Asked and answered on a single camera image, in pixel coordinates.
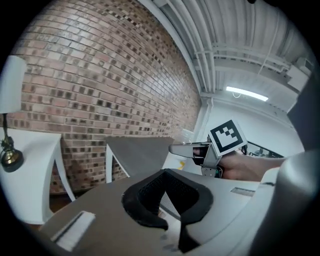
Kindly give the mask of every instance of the desk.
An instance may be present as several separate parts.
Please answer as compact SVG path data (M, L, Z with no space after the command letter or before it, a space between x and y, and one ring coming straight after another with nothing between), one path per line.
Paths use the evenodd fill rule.
M8 135L13 138L14 147L23 153L24 163L10 173L0 164L3 192L18 219L41 225L53 215L49 208L49 193L54 162L67 194L75 200L62 160L61 134L8 129Z

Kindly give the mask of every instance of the brick wall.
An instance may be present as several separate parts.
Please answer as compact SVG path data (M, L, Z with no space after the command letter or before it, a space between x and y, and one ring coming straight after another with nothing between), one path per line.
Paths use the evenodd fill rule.
M9 126L61 133L75 191L106 182L106 136L172 137L194 129L201 102L189 68L137 1L53 1L13 54L26 60L27 71L22 111L9 115ZM55 170L50 191L64 191Z

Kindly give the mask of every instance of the tabletop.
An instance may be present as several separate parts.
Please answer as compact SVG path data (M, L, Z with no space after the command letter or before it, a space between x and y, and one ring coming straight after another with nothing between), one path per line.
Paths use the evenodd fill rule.
M8 135L13 138L14 147L22 152L24 162L10 173L0 165L0 182L16 217L30 223L39 219L35 213L42 212L43 204L48 204L46 209L49 209L54 153L56 147L60 147L61 134L8 129Z

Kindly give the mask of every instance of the black foam padding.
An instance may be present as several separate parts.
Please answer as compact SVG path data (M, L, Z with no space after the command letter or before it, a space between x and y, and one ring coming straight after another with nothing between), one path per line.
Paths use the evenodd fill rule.
M213 204L213 195L207 187L171 169L164 169L129 187L123 193L122 205L140 225L167 230L167 222L158 217L160 201L165 192L180 214L178 247L186 253L199 246L189 236L186 226L201 221Z

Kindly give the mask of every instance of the white wall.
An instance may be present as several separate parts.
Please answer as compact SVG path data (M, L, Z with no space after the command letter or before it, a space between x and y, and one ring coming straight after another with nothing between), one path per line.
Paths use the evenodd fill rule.
M206 140L209 130L230 118L237 120L246 139L250 142L285 157L304 151L297 132L290 125L268 117L262 112L259 114L258 111L250 111L222 102L214 103L202 140Z

